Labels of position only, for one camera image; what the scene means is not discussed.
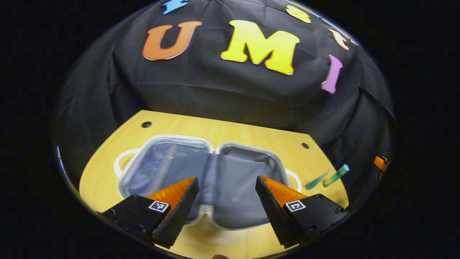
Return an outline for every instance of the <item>black cloth backdrop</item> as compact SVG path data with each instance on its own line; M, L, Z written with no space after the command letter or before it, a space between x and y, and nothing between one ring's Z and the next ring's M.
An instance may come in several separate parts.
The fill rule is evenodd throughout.
M353 173L342 181L351 208L361 207L379 183L373 160L391 158L395 137L390 92L365 50L348 42L345 51L328 31L331 25L312 14L310 24L290 16L287 1L189 0L162 15L163 2L108 30L71 69L52 120L70 182L78 188L86 163L110 134L138 111L152 110L309 134L336 169L350 166ZM221 59L233 33L229 21L236 19L255 22L266 37L278 30L296 35L294 74ZM158 61L142 56L149 29L171 24L161 42L169 47L177 24L186 21L203 24L181 55ZM320 87L330 54L343 64L334 94Z

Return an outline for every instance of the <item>teal marker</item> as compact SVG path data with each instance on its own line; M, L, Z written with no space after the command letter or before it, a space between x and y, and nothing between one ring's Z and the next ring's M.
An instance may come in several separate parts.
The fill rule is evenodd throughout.
M327 172L325 172L324 174L320 175L318 178L316 178L315 180L311 181L309 184L305 185L305 188L307 190L311 190L313 189L319 182L321 182L326 176L328 176L328 174L330 173L330 171L332 170L329 169Z
M333 182L339 180L344 174L346 174L350 168L347 164L344 164L334 175L332 175L328 180L323 182L323 186L327 187L331 185Z

